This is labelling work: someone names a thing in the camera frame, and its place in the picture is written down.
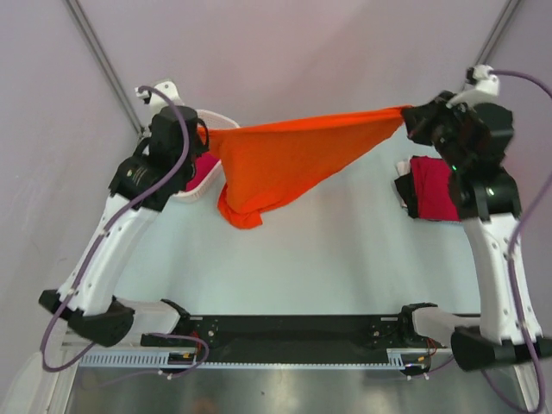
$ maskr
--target gray wall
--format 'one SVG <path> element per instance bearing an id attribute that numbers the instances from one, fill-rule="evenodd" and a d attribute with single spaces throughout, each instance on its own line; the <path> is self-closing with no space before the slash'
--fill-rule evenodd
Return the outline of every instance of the gray wall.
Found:
<path id="1" fill-rule="evenodd" d="M 505 0 L 82 4 L 127 88 L 170 77 L 191 106 L 247 125 L 456 88 Z"/>
<path id="2" fill-rule="evenodd" d="M 552 2 L 524 2 L 490 65 L 528 72 L 552 85 Z M 506 167 L 516 179 L 522 203 L 528 206 L 552 171 L 552 102 L 524 80 L 502 78 L 500 103 L 514 111 L 516 139 L 507 153 Z M 524 233 L 523 252 L 533 305 L 544 331 L 552 335 L 552 194 L 549 194 Z M 552 392 L 552 363 L 546 362 Z"/>
<path id="3" fill-rule="evenodd" d="M 66 279 L 135 137 L 60 0 L 0 14 L 0 402 L 38 349 L 37 299 Z"/>

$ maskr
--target white table surface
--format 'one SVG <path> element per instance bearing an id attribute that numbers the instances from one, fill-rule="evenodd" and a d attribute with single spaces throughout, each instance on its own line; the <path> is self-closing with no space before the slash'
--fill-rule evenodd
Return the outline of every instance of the white table surface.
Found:
<path id="1" fill-rule="evenodd" d="M 251 230 L 218 213 L 221 176 L 195 204 L 168 203 L 116 295 L 168 298 L 196 315 L 381 314 L 423 301 L 479 312 L 462 226 L 412 220 L 399 206 L 394 165 L 412 154 L 436 156 L 401 128 Z"/>

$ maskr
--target white basket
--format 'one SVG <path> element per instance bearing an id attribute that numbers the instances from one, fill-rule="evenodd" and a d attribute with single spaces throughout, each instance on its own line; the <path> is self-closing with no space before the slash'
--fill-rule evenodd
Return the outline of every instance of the white basket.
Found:
<path id="1" fill-rule="evenodd" d="M 198 115 L 204 120 L 208 129 L 240 128 L 240 125 L 238 125 L 236 121 L 210 110 L 198 110 Z M 193 203 L 194 201 L 197 201 L 209 189 L 211 183 L 216 179 L 216 177 L 218 177 L 222 170 L 223 165 L 221 161 L 218 161 L 201 184 L 191 191 L 181 191 L 178 194 L 175 194 L 173 198 L 184 203 Z"/>

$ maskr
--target orange t-shirt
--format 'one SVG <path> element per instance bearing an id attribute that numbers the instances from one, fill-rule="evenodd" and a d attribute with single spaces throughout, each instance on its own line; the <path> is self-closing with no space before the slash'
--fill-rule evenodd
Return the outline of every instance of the orange t-shirt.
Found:
<path id="1" fill-rule="evenodd" d="M 389 138 L 403 122 L 402 108 L 210 129 L 210 151 L 227 180 L 218 209 L 239 229 L 261 225 L 260 213 L 290 203 Z"/>

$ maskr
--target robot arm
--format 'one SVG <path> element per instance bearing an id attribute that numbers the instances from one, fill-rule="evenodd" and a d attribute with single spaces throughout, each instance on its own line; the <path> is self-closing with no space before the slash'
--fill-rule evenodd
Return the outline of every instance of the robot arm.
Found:
<path id="1" fill-rule="evenodd" d="M 493 103 L 499 79 L 491 67 L 470 69 L 467 81 L 472 89 L 457 95 L 442 92 L 403 116 L 409 138 L 433 145 L 451 169 L 448 190 L 474 254 L 480 318 L 458 317 L 433 304 L 407 306 L 404 312 L 416 334 L 451 347 L 458 365 L 469 371 L 529 360 L 514 299 L 517 290 L 524 325 L 540 356 L 550 355 L 550 340 L 543 338 L 532 310 L 519 242 L 512 255 L 515 286 L 508 275 L 508 243 L 521 214 L 516 182 L 501 166 L 513 137 L 512 115 Z"/>
<path id="2" fill-rule="evenodd" d="M 195 174 L 196 157 L 208 149 L 198 136 L 198 113 L 183 106 L 176 86 L 167 81 L 155 88 L 164 91 L 179 105 L 178 109 L 185 120 L 190 149 L 182 167 L 158 191 L 134 208 L 126 210 L 116 220 L 110 231 L 103 235 L 78 287 L 73 289 L 78 270 L 97 236 L 105 232 L 105 224 L 129 200 L 166 176 L 183 152 L 182 131 L 171 108 L 157 96 L 137 93 L 152 111 L 149 127 L 151 136 L 144 138 L 135 153 L 118 167 L 110 183 L 110 195 L 100 223 L 71 276 L 57 291 L 44 291 L 39 299 L 43 307 L 55 313 L 71 293 L 61 317 L 67 320 L 69 327 L 77 334 L 105 347 L 113 346 L 133 334 L 171 333 L 181 318 L 188 317 L 185 310 L 167 300 L 141 303 L 113 297 L 122 270 L 136 244 L 163 211 L 169 197 L 185 189 L 186 183 Z"/>

